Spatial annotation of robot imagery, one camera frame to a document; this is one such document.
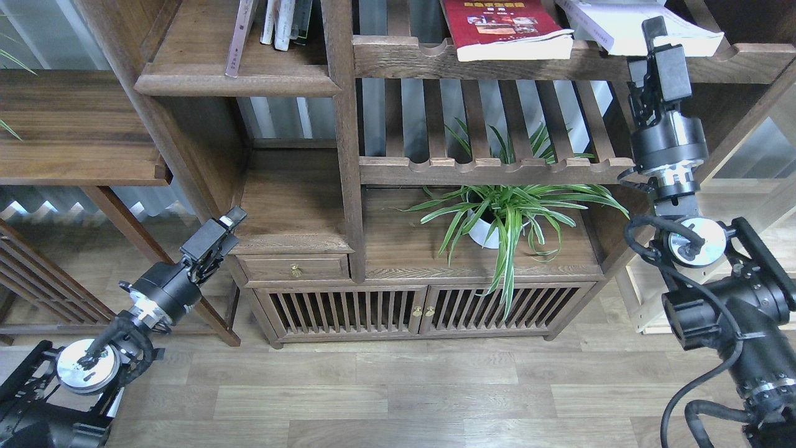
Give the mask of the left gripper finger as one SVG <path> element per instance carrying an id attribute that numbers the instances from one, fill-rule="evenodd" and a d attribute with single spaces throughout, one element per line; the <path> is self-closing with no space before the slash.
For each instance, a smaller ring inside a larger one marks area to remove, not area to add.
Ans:
<path id="1" fill-rule="evenodd" d="M 238 244 L 233 232 L 245 218 L 247 213 L 241 207 L 233 207 L 221 218 L 208 220 L 180 247 L 183 259 L 210 263 L 224 258 Z"/>

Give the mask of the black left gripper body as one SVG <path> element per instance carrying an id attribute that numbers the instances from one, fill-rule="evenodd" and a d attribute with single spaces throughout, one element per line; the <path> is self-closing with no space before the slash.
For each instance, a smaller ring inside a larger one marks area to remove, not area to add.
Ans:
<path id="1" fill-rule="evenodd" d="M 167 329 L 179 323 L 201 299 L 200 286 L 219 268 L 228 244 L 185 242 L 176 264 L 157 262 L 134 283 L 120 281 L 133 306 L 131 322 L 148 329 Z"/>

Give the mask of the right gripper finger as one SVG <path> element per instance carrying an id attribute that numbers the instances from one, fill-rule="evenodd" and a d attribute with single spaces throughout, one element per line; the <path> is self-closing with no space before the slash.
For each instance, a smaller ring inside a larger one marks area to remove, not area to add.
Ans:
<path id="1" fill-rule="evenodd" d="M 658 37 L 667 36 L 667 29 L 665 25 L 665 18 L 663 16 L 656 16 L 647 18 L 642 22 L 642 33 L 646 43 L 646 60 L 652 60 L 656 57 L 657 53 L 669 49 L 669 44 L 655 45 L 654 40 Z"/>
<path id="2" fill-rule="evenodd" d="M 662 45 L 654 48 L 660 98 L 665 104 L 674 104 L 693 94 L 689 80 L 684 47 Z"/>

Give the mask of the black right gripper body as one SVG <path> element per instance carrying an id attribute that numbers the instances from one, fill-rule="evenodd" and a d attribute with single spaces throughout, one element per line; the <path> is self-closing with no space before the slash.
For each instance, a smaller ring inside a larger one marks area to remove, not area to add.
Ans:
<path id="1" fill-rule="evenodd" d="M 655 59 L 630 59 L 629 102 L 637 126 L 631 135 L 636 170 L 657 187 L 698 187 L 693 170 L 708 157 L 702 123 L 680 112 L 680 101 L 660 98 Z"/>

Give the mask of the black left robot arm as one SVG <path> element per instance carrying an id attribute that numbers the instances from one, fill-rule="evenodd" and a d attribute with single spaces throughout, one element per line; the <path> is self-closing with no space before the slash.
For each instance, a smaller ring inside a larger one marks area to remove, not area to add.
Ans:
<path id="1" fill-rule="evenodd" d="M 133 304 L 102 334 L 61 348 L 38 343 L 2 384 L 2 446 L 105 446 L 125 387 L 163 357 L 150 335 L 169 334 L 199 303 L 246 216 L 235 206 L 208 220 L 182 245 L 181 261 L 157 262 L 136 282 L 121 282 Z"/>

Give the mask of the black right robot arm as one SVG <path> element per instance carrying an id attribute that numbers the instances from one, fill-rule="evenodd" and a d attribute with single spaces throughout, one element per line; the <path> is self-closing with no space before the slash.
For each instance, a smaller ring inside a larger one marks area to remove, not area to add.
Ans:
<path id="1" fill-rule="evenodd" d="M 700 213 L 695 167 L 708 157 L 699 119 L 680 113 L 691 96 L 681 45 L 657 44 L 667 34 L 657 16 L 642 23 L 646 56 L 628 60 L 629 102 L 637 129 L 631 136 L 635 166 L 648 176 L 645 191 L 653 215 L 635 215 L 626 243 L 659 269 L 668 292 L 666 317 L 682 348 L 713 348 L 722 362 L 680 389 L 660 420 L 668 446 L 669 419 L 691 390 L 723 371 L 733 377 L 744 408 L 693 400 L 685 419 L 700 447 L 711 447 L 701 415 L 741 422 L 753 447 L 794 446 L 794 349 L 780 330 L 794 311 L 794 283 L 744 218 L 716 222 Z"/>

